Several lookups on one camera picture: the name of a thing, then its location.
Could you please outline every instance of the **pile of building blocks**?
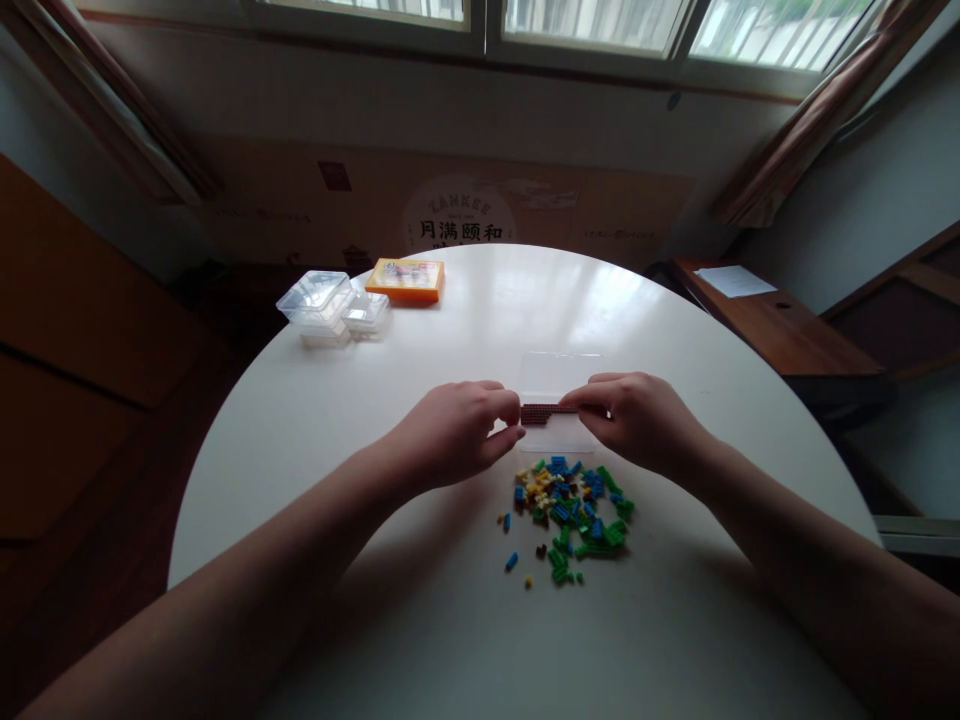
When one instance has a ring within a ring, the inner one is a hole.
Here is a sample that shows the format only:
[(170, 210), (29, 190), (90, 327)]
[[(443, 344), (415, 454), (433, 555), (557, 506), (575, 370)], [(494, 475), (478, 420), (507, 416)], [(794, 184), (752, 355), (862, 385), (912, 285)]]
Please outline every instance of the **pile of building blocks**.
[[(627, 522), (635, 505), (624, 496), (605, 467), (590, 470), (578, 462), (571, 468), (564, 456), (555, 455), (549, 463), (541, 460), (535, 467), (521, 470), (516, 479), (514, 502), (519, 512), (531, 509), (535, 522), (549, 526), (553, 519), (560, 526), (552, 548), (548, 550), (546, 545), (541, 545), (536, 549), (538, 558), (546, 556), (550, 560), (553, 580), (558, 585), (583, 583), (583, 573), (574, 574), (570, 570), (570, 558), (616, 557), (623, 551)], [(605, 525), (597, 513), (597, 501), (604, 495), (609, 496), (619, 518), (609, 525)], [(570, 538), (574, 530), (580, 535), (576, 548)]]
[(564, 407), (562, 405), (537, 405), (526, 404), (520, 406), (520, 424), (521, 425), (546, 425), (551, 415), (576, 415), (578, 409), (575, 407)]

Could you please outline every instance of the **window frame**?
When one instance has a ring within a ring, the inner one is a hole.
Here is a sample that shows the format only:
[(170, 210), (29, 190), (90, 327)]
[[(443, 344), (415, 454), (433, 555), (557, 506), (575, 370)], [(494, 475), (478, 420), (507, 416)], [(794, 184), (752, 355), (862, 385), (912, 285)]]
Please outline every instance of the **window frame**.
[(393, 19), (384, 17), (387, 11), (372, 8), (333, 3), (321, 6), (311, 0), (284, 2), (296, 3), (299, 7), (240, 0), (247, 20), (263, 32), (478, 60), (484, 56), (483, 0), (462, 0), (462, 29), (456, 21), (440, 18), (404, 14), (402, 18)]
[(663, 53), (559, 38), (507, 39), (507, 0), (462, 0), (463, 28), (453, 21), (385, 11), (347, 9), (314, 0), (284, 0), (300, 7), (240, 0), (258, 30), (359, 46), (399, 48), (428, 56), (453, 56), (484, 64), (542, 68), (583, 76), (661, 85), (665, 89), (710, 90), (789, 101), (806, 98), (866, 36), (885, 0), (873, 0), (821, 72), (695, 57), (690, 50), (711, 0), (684, 0)]
[(665, 52), (636, 53), (606, 45), (505, 39), (507, 0), (486, 0), (487, 53), (491, 63), (525, 65), (663, 84), (802, 101), (866, 36), (883, 0), (873, 0), (821, 72), (726, 62), (690, 55), (710, 0), (686, 0), (679, 30)]

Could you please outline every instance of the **orange box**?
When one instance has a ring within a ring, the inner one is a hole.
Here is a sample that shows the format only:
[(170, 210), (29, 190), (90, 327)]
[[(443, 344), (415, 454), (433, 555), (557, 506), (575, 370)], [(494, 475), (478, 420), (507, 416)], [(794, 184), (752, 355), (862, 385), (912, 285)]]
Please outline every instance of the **orange box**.
[(440, 300), (443, 263), (438, 260), (380, 258), (370, 273), (367, 292), (386, 295), (391, 301), (423, 303)]

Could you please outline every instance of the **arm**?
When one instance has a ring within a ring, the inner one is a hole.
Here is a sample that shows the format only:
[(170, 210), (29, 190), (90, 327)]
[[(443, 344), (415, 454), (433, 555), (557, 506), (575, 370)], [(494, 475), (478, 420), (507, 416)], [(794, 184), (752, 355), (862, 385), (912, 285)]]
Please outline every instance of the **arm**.
[[(497, 418), (507, 428), (489, 435)], [(370, 536), (401, 505), (523, 436), (500, 383), (436, 388), (388, 435), (143, 610), (51, 685), (33, 717), (248, 715)]]
[(580, 406), (611, 450), (704, 503), (874, 711), (960, 709), (960, 598), (716, 439), (664, 380), (605, 373), (561, 404)]

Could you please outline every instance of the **hand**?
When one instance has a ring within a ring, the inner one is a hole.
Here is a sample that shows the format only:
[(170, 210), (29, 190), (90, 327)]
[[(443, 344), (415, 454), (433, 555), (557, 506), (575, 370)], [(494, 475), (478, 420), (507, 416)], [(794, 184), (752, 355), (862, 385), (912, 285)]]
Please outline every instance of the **hand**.
[[(497, 419), (507, 427), (490, 435)], [(466, 480), (506, 455), (526, 434), (520, 398), (493, 380), (428, 392), (378, 444), (415, 478), (416, 491)]]
[(674, 481), (720, 443), (670, 383), (642, 372), (594, 375), (560, 404), (579, 407), (580, 421), (615, 453)]

